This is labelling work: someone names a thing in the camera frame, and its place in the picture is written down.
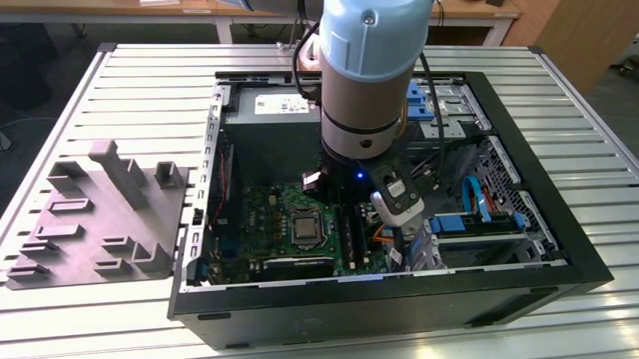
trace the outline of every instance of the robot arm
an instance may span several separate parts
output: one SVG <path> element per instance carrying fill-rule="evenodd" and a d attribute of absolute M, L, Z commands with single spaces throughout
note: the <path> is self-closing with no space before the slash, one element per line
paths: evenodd
<path fill-rule="evenodd" d="M 426 42 L 432 0 L 225 0 L 246 10 L 320 19 L 321 140 L 318 172 L 304 174 L 304 193 L 329 202 L 325 188 L 350 201 L 361 169 L 376 191 L 370 201 L 382 220 L 400 225 L 422 210 L 390 145 L 397 133 L 414 61 Z"/>

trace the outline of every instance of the wooden table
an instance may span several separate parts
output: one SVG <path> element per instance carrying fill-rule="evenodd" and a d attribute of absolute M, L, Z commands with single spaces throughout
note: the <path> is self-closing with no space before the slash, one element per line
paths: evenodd
<path fill-rule="evenodd" d="M 489 28 L 484 46 L 498 46 L 521 11 L 505 1 L 494 7 L 477 0 L 441 0 L 444 26 Z M 433 6 L 430 18 L 437 19 Z M 232 24 L 284 24 L 292 18 L 250 12 L 214 0 L 181 0 L 180 5 L 141 7 L 137 0 L 0 0 L 0 22 L 62 23 L 208 23 L 217 29 L 220 43 L 232 43 Z"/>

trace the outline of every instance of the aluminum slotted table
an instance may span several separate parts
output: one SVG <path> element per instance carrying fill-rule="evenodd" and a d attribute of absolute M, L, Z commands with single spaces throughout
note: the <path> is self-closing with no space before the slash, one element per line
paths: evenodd
<path fill-rule="evenodd" d="M 50 189 L 51 163 L 114 139 L 139 167 L 174 161 L 198 178 L 216 71 L 289 70 L 268 45 L 117 45 L 101 48 L 0 220 L 0 284 Z M 613 282 L 554 301 L 501 327 L 265 347 L 277 358 L 556 358 L 639 349 L 639 163 L 544 55 L 526 48 L 426 47 L 433 71 L 482 71 Z M 192 217 L 184 208 L 182 221 Z M 172 278 L 10 291 L 0 287 L 0 358 L 200 358 L 218 355 L 166 320 Z"/>

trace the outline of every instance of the green circuit board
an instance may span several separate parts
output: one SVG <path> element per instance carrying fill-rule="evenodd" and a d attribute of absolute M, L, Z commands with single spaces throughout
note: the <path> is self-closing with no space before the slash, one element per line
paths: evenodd
<path fill-rule="evenodd" d="M 362 205 L 362 212 L 373 211 Z M 370 251 L 369 262 L 350 268 L 342 264 L 334 208 L 324 206 L 301 192 L 301 186 L 282 184 L 244 187 L 240 217 L 240 238 L 236 240 L 233 258 L 220 261 L 221 271 L 229 283 L 248 283 L 248 261 L 277 257 L 330 257 L 334 259 L 333 276 L 376 274 L 386 271 L 382 249 Z M 292 241 L 293 218 L 298 215 L 320 218 L 320 242 L 297 245 Z"/>

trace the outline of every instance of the open computer tower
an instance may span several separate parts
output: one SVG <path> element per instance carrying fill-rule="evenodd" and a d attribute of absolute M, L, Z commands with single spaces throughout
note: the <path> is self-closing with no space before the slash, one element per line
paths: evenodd
<path fill-rule="evenodd" d="M 213 348 L 500 325 L 612 280 L 481 73 L 434 74 L 442 163 L 426 80 L 414 74 L 394 146 L 425 210 L 398 232 L 369 203 L 326 206 L 304 195 L 320 111 L 296 97 L 289 75 L 216 80 L 168 309 Z M 318 73 L 301 80 L 321 83 Z M 469 180 L 481 194 L 468 206 Z"/>

